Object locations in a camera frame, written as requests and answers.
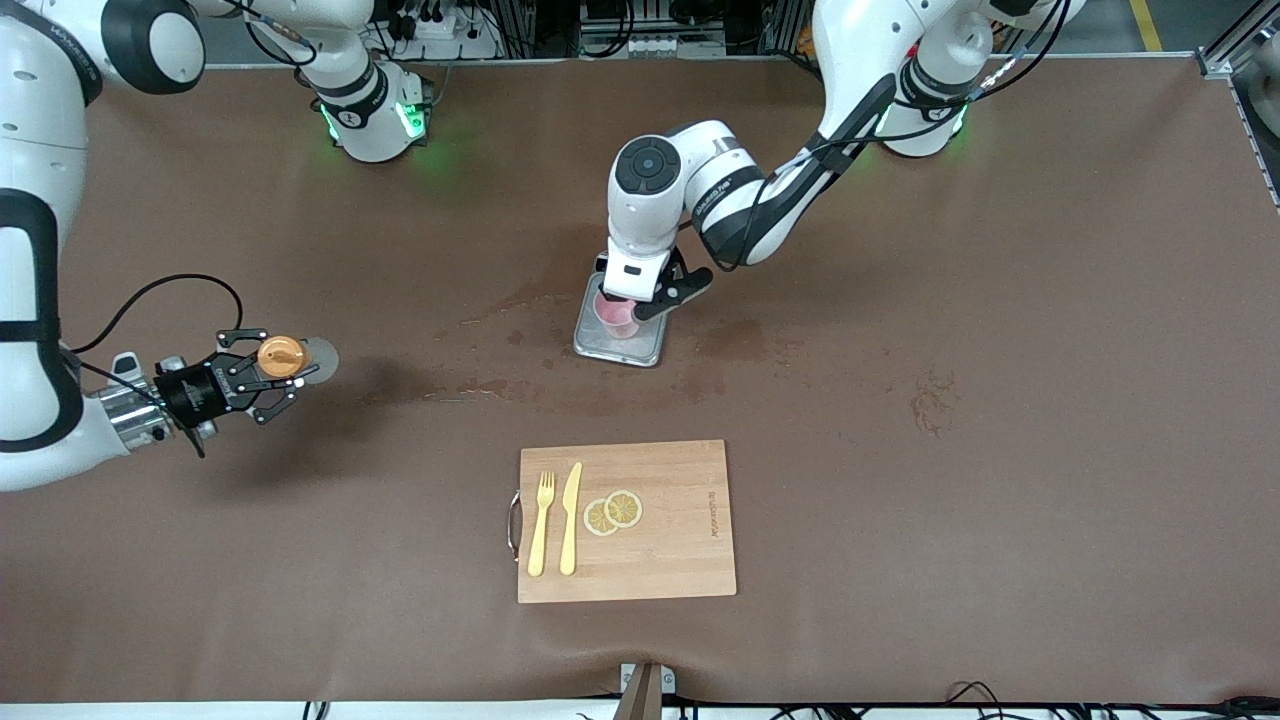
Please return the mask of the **yellow plastic knife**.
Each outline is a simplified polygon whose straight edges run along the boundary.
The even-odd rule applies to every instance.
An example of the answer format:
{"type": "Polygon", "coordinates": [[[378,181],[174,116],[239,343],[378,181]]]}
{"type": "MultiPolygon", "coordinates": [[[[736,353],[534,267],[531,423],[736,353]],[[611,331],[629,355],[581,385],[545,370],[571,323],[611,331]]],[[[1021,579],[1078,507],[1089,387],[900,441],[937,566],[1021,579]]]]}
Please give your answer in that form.
{"type": "Polygon", "coordinates": [[[582,475],[582,462],[576,462],[564,483],[561,496],[561,506],[564,511],[564,532],[559,550],[559,574],[571,577],[577,566],[577,525],[579,525],[579,489],[582,475]]]}

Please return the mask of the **silver digital kitchen scale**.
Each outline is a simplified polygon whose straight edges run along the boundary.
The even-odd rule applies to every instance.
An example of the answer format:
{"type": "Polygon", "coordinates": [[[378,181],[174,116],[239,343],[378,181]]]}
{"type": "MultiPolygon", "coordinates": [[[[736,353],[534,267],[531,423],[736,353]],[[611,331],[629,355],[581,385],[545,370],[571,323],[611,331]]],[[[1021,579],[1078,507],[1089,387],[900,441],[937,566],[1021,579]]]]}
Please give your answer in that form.
{"type": "Polygon", "coordinates": [[[666,337],[666,316],[637,324],[627,338],[614,337],[596,314],[602,299],[603,272],[589,275],[586,292],[573,329],[573,351],[582,357],[630,366],[649,368],[659,363],[666,337]]]}

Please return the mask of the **clear sauce bottle orange cap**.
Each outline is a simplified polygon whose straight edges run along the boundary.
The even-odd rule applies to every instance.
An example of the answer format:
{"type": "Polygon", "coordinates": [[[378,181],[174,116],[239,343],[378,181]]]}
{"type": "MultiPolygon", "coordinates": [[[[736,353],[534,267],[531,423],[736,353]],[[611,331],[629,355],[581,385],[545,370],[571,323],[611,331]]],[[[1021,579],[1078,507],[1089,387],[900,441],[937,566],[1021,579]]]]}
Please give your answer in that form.
{"type": "Polygon", "coordinates": [[[259,346],[255,359],[260,375],[278,380],[302,380],[306,384],[328,382],[340,365],[335,346],[319,337],[269,337],[259,346]]]}

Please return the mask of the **aluminium frame rail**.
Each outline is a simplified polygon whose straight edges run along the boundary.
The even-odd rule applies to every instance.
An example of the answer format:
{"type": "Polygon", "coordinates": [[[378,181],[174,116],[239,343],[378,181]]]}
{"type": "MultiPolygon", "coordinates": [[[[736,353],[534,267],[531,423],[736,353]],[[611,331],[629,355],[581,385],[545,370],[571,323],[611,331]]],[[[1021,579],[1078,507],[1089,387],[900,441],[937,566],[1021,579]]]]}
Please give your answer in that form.
{"type": "Polygon", "coordinates": [[[1280,0],[1252,0],[1197,60],[1203,77],[1229,82],[1280,213],[1280,0]]]}

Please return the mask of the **yellow plastic fork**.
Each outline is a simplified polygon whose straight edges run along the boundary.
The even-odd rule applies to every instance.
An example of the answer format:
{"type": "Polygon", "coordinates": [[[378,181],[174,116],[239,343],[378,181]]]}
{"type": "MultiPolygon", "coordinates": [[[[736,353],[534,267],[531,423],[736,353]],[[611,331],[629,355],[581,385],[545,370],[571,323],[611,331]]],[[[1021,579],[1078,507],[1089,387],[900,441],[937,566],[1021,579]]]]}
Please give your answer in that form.
{"type": "Polygon", "coordinates": [[[547,565],[547,524],[550,506],[556,500],[556,474],[541,471],[536,491],[536,516],[527,559],[527,574],[541,577],[547,565]]]}

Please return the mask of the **white power strip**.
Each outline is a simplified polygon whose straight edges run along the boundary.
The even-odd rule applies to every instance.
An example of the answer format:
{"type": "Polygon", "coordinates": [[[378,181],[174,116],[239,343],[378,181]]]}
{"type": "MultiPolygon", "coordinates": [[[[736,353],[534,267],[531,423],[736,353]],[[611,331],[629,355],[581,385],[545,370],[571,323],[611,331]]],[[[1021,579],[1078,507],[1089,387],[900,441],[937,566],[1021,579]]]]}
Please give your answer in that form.
{"type": "Polygon", "coordinates": [[[374,32],[399,61],[490,60],[508,56],[497,18],[474,0],[389,0],[374,32]]]}

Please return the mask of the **pink plastic cup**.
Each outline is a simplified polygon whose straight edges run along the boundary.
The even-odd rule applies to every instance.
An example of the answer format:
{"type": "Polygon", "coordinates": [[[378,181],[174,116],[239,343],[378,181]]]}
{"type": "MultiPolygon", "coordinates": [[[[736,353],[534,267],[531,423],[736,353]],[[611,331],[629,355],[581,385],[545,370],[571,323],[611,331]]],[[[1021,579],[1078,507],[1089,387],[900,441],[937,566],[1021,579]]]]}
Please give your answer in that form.
{"type": "Polygon", "coordinates": [[[634,316],[636,302],[631,299],[609,299],[599,292],[591,301],[595,319],[599,320],[604,332],[616,340],[632,338],[640,332],[639,322],[634,316]]]}

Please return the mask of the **brown table mat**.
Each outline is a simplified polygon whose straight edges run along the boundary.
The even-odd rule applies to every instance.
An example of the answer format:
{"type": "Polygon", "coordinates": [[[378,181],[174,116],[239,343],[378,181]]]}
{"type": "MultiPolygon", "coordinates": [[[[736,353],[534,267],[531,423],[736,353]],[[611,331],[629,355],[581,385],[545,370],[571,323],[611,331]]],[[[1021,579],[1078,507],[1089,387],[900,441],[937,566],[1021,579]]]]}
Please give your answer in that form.
{"type": "Polygon", "coordinates": [[[1188,58],[1052,58],[940,155],[870,149],[660,363],[571,347],[630,138],[790,158],[785,61],[461,67],[428,146],[334,149],[287,70],[106,91],[68,340],[223,278],[328,383],[0,495],[0,701],[1280,696],[1280,213],[1188,58]],[[739,591],[529,607],[524,448],[722,439],[739,591]]]}

